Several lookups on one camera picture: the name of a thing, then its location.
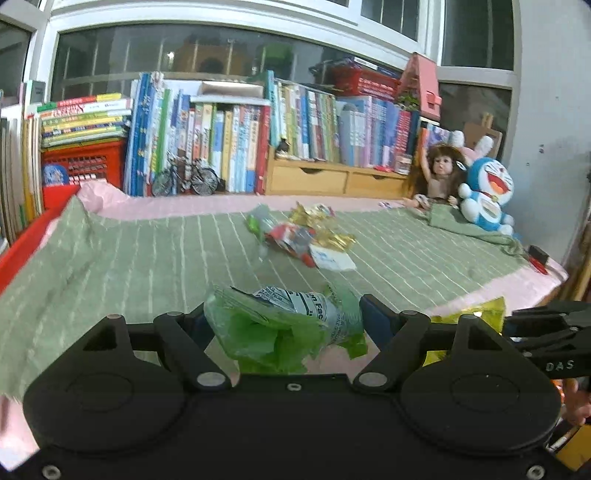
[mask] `model bicycle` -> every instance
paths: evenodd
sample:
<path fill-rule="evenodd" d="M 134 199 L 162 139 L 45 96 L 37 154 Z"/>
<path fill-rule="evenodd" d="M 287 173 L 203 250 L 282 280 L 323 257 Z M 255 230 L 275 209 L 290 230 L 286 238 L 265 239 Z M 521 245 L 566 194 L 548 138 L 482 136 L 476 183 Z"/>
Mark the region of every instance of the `model bicycle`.
<path fill-rule="evenodd" d="M 152 183 L 154 197 L 166 197 L 176 184 L 180 190 L 192 190 L 197 195 L 211 195 L 217 189 L 219 179 L 209 167 L 202 167 L 201 160 L 190 161 L 187 157 L 168 154 L 169 168 L 156 175 Z"/>

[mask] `stuffed toy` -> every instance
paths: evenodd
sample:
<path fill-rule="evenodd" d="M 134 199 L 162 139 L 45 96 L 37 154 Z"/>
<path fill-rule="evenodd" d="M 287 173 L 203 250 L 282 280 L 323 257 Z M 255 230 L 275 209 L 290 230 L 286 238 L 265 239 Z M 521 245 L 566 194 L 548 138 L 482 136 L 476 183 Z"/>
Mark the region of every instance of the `stuffed toy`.
<path fill-rule="evenodd" d="M 513 217 L 501 207 L 513 196 L 513 179 L 499 161 L 485 156 L 492 149 L 492 138 L 482 137 L 472 150 L 463 146 L 463 133 L 454 132 L 451 143 L 462 152 L 468 168 L 466 183 L 458 188 L 464 199 L 460 204 L 463 216 L 488 232 L 512 235 Z"/>

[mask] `wooden drawer organizer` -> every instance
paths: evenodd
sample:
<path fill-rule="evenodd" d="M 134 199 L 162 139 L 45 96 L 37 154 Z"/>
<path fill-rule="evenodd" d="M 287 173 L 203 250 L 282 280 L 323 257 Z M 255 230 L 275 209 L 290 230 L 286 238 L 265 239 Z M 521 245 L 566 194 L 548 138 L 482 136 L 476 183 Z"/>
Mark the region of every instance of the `wooden drawer organizer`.
<path fill-rule="evenodd" d="M 297 160 L 272 160 L 267 195 L 329 195 L 395 200 L 407 195 L 406 177 L 371 168 Z"/>

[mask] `hand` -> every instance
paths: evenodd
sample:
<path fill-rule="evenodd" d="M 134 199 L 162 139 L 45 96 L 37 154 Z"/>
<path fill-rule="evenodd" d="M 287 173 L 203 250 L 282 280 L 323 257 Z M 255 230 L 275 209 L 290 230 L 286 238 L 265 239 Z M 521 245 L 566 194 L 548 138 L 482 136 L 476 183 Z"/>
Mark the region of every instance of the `hand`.
<path fill-rule="evenodd" d="M 591 417 L 591 393 L 579 391 L 579 383 L 575 378 L 566 378 L 563 382 L 564 418 L 572 425 L 584 425 Z"/>

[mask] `doll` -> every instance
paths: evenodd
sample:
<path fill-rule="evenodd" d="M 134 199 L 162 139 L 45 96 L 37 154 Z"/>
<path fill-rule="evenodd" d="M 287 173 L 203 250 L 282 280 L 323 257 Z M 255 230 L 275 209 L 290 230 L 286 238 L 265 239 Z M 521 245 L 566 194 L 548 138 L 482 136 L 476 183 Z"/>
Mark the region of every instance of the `doll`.
<path fill-rule="evenodd" d="M 404 206 L 429 210 L 433 203 L 447 203 L 457 207 L 457 189 L 466 180 L 463 160 L 464 156 L 455 147 L 445 144 L 432 146 L 426 156 L 421 156 L 420 169 L 413 167 L 410 174 L 409 180 L 419 194 L 412 199 L 404 199 Z"/>

